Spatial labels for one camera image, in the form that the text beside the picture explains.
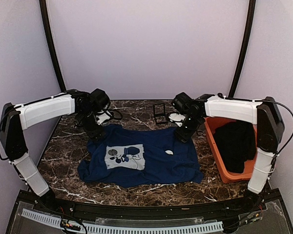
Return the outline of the round gold white brooch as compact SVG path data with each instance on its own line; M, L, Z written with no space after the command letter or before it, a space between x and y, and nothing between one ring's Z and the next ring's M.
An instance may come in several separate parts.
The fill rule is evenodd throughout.
M173 155L173 151L171 151L171 150L166 150L165 153L168 155Z

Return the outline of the black brooch box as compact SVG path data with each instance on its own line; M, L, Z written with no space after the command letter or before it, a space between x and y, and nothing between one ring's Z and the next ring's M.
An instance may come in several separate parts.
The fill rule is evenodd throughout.
M156 125L167 124L165 103L153 104L153 117Z

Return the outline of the blue printed t-shirt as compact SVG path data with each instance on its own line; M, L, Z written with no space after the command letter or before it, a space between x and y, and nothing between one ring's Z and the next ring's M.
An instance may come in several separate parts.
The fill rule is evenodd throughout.
M175 138L174 127L153 131L134 131L121 125L104 127L103 139L89 141L90 160L78 166L80 179L86 183L114 183L123 188L149 184L201 183L203 173L193 142ZM110 149L117 150L110 156Z

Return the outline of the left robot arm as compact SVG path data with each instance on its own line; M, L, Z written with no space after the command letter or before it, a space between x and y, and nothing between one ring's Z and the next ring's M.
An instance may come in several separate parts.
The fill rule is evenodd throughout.
M49 213L59 209L59 201L50 195L51 188L37 168L38 157L31 156L28 148L39 139L43 142L35 147L35 152L46 145L55 120L68 115L76 116L77 125L91 140L99 140L104 135L102 124L112 118L107 109L109 104L110 98L101 89L91 93L72 89L28 103L4 105L0 149Z

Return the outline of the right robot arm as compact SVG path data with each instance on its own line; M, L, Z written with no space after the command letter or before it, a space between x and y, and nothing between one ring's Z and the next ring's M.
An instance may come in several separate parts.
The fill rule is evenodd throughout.
M257 127L257 156L248 182L248 193L240 199L239 207L249 212L258 204L258 196L263 191L266 181L273 173L277 157L283 150L279 147L285 125L278 109L282 103L272 97L265 99L240 99L203 94L196 99L182 92L175 96L172 106L184 116L181 125L175 130L176 137L187 142L197 128L208 117L227 118L250 123Z

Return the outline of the orange plastic basket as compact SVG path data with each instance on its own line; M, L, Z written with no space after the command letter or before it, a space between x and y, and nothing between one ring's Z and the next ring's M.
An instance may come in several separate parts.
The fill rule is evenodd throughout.
M236 122L234 119L230 118L223 118L223 117L207 117L205 118L205 128L206 128L206 137L209 143L209 146L211 148L215 163L217 165L217 169L219 171L221 180L224 183L233 183L233 182L239 182L239 181L248 181L250 180L253 172L253 168L256 162L256 157L255 155L253 160L247 160L244 165L244 171L241 174L238 173L233 173L227 171L222 157L219 153L218 147L215 143L213 134L215 133L215 130L218 127L221 127L229 122Z

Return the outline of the black garment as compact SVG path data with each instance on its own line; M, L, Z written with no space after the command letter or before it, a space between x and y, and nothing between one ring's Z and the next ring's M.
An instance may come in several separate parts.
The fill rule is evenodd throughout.
M218 127L213 137L227 171L243 173L244 163L256 155L253 125L244 121L229 122Z

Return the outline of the black front rail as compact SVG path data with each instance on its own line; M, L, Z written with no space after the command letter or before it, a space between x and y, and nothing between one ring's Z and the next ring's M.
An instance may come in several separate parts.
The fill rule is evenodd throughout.
M14 208L18 208L21 202L37 211L87 221L95 221L98 218L127 220L203 218L204 220L236 222L240 218L248 218L251 212L260 213L266 208L266 201L258 195L196 205L135 207L99 205L60 198L53 198L51 205L42 205L36 195L21 190Z

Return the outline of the left black frame post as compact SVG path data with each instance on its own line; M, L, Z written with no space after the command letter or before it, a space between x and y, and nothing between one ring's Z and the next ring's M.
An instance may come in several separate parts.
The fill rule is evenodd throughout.
M63 75L61 72L60 64L59 64L57 53L56 53L55 44L53 41L53 35L51 32L51 25L50 25L48 9L47 9L47 1L46 0L39 0L39 5L40 5L42 24L43 24L43 28L44 28L45 38L46 38L51 62L53 65L53 69L55 72L58 86L59 86L60 90L63 92L63 91L66 91L66 86L64 83Z

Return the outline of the black frame post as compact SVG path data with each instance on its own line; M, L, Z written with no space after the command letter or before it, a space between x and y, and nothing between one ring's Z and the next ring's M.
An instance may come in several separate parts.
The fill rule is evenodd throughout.
M51 32L51 25L50 25L48 9L47 9L47 1L46 0L39 0L39 5L40 5L42 24L43 24L43 28L44 28L45 38L46 38L51 62L53 65L53 69L55 72L58 86L59 86L60 90L63 92L63 91L66 91L66 86L64 83L63 75L61 72L60 64L59 64L57 53L56 53L55 44L53 41L53 35Z
M229 94L228 94L228 96L230 98L233 98L236 93L238 83L239 83L239 80L241 77L242 69L244 66L244 62L245 62L245 58L246 58L246 54L247 54L247 49L248 49L248 45L249 45L249 41L250 41L250 37L251 37L252 24L253 24L253 19L254 19L254 14L255 14L255 6L256 6L256 0L249 0L247 17L246 17L246 24L245 24L242 43L241 43L241 49L240 49L236 69L234 72L234 76L233 76L232 83L231 83L230 90L229 90Z

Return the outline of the right black frame post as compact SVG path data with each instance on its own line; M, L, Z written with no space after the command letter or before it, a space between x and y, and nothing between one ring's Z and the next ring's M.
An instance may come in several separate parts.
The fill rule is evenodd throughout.
M244 62L245 62L245 58L246 58L246 54L247 54L247 49L248 49L248 45L249 45L249 41L250 41L250 37L251 37L252 24L253 24L253 19L254 19L254 14L255 14L255 6L256 6L256 0L249 0L247 17L246 17L246 24L245 24L242 43L241 43L241 49L240 49L236 69L234 72L234 76L233 76L232 83L231 83L230 90L229 90L229 94L228 94L228 96L230 98L233 98L236 93L238 83L239 83L239 80L241 77L242 69L244 66Z

